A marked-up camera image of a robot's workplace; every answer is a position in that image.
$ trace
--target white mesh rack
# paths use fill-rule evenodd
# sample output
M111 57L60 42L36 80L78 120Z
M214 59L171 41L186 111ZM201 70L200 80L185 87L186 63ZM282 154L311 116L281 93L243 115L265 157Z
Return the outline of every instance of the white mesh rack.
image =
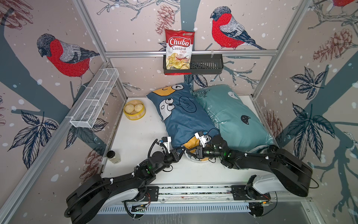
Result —
M100 77L91 87L85 100L81 103L71 119L71 124L76 128L92 128L98 115L105 104L119 74L115 68L103 69Z

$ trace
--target bird tail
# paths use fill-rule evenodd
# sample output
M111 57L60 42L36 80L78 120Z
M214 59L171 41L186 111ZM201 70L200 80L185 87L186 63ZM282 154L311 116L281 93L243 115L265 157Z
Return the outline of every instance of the bird tail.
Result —
M263 48L263 47L261 47L261 46L259 46L259 45L257 45L257 44L251 44L252 46L254 46L254 47L257 47L258 49L260 49L260 50L266 50L265 48Z

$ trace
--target chip bag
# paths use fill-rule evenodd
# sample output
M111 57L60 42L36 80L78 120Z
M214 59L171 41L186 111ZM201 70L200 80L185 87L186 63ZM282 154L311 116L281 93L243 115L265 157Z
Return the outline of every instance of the chip bag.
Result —
M188 31L165 30L166 68L189 69L192 58L194 33Z

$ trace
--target cartoon pillowcase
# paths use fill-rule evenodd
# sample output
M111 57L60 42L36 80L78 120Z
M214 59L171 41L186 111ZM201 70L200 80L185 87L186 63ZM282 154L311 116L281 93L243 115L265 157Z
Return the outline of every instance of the cartoon pillowcase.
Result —
M208 114L193 98L187 83L155 90L147 94L147 98L154 103L164 122L173 148L198 146L199 140L194 134L199 131L207 132L210 137L219 134Z

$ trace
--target blue pillow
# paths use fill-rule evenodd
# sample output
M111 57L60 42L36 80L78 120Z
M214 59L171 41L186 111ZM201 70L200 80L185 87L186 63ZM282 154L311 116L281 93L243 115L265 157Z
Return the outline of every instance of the blue pillow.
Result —
M215 85L197 90L193 95L231 149L248 152L274 143L259 118L229 86Z
M147 98L164 122L173 148L198 146L199 140L194 134L199 131L207 132L210 137L219 134L208 114L193 98L187 83L155 90L147 94Z

